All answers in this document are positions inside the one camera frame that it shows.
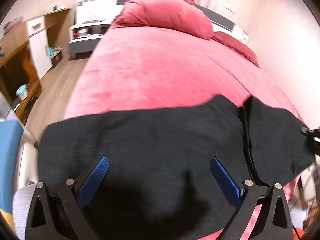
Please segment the black knit garment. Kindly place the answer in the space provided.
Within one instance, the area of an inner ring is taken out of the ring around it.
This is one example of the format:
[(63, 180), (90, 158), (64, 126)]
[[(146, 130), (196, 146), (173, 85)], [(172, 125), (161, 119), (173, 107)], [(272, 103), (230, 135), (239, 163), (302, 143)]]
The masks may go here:
[(291, 112), (257, 98), (237, 107), (217, 95), (195, 107), (117, 111), (49, 125), (39, 144), (48, 186), (105, 155), (109, 172), (84, 214), (102, 239), (199, 239), (235, 209), (209, 163), (218, 157), (240, 180), (285, 185), (315, 159)]

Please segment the blue white chair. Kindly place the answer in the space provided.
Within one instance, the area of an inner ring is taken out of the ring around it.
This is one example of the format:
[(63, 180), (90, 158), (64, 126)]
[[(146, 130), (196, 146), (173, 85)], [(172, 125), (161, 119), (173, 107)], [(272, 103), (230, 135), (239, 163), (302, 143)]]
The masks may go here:
[(19, 222), (15, 228), (12, 203), (18, 190), (18, 166), (26, 142), (35, 144), (35, 138), (1, 94), (1, 214), (20, 239), (24, 239), (25, 222)]

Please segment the flat pink pillow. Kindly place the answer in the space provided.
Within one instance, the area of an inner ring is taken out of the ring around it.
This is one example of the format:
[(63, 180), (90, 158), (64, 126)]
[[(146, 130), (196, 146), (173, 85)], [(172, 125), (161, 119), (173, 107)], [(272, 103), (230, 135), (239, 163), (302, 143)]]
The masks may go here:
[(250, 61), (251, 63), (256, 65), (258, 68), (260, 68), (258, 58), (255, 52), (252, 49), (250, 49), (248, 46), (246, 46), (244, 43), (237, 40), (236, 38), (232, 37), (227, 33), (224, 33), (221, 31), (215, 31), (213, 32), (212, 39), (232, 49), (238, 54), (242, 55), (248, 61)]

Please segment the teal lidded canister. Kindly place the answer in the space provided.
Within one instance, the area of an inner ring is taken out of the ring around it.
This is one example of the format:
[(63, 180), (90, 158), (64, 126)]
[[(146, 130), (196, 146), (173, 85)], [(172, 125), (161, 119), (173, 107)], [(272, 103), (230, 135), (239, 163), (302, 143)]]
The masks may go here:
[(16, 90), (16, 96), (19, 98), (20, 101), (23, 101), (27, 98), (28, 96), (28, 89), (27, 85), (21, 85), (17, 90)]

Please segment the pink bed blanket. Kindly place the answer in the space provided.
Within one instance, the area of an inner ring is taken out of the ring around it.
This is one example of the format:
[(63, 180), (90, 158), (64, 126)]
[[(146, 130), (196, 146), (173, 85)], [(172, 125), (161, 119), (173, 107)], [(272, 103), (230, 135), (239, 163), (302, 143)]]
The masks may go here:
[(254, 97), (300, 120), (285, 94), (243, 56), (215, 41), (153, 27), (113, 29), (102, 39), (67, 116), (195, 107), (217, 95), (237, 107)]

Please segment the wooden desk cabinet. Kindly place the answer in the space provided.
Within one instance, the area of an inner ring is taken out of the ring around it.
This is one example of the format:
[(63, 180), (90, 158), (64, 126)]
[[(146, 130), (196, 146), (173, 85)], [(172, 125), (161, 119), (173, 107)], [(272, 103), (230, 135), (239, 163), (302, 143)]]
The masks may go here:
[(12, 105), (16, 90), (27, 86), (27, 98), (18, 100), (14, 113), (26, 124), (31, 103), (42, 92), (40, 80), (53, 67), (49, 48), (67, 51), (70, 9), (49, 12), (21, 22), (1, 39), (1, 93)]

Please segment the white grey nightstand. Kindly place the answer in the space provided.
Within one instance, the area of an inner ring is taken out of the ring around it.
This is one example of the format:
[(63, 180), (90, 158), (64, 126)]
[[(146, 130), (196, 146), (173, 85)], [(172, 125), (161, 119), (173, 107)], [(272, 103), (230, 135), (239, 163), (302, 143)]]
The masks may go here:
[(93, 51), (110, 26), (111, 21), (108, 20), (92, 20), (71, 26), (68, 52), (79, 54)]

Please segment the large pink pillow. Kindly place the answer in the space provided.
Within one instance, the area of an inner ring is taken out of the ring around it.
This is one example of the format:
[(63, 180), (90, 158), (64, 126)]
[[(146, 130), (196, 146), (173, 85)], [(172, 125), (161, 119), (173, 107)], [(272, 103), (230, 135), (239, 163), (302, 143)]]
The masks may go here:
[(210, 19), (192, 0), (128, 0), (112, 27), (156, 27), (205, 40), (213, 37)]

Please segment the grey white headboard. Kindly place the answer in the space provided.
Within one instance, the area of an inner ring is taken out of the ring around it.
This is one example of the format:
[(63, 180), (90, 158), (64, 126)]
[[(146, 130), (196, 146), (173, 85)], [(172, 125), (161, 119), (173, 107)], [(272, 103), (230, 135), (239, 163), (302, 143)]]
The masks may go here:
[(209, 37), (208, 27), (247, 43), (248, 33), (231, 20), (192, 0), (77, 0), (75, 28), (111, 24), (176, 29), (201, 38)]

